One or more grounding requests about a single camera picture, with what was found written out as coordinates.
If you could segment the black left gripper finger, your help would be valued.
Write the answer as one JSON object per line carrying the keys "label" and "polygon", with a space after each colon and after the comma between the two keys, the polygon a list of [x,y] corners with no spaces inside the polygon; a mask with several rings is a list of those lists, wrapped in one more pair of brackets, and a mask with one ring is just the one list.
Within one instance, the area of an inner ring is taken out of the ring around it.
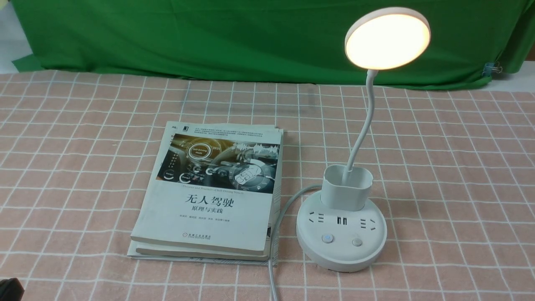
{"label": "black left gripper finger", "polygon": [[18,278],[0,281],[0,301],[21,301],[25,290]]}

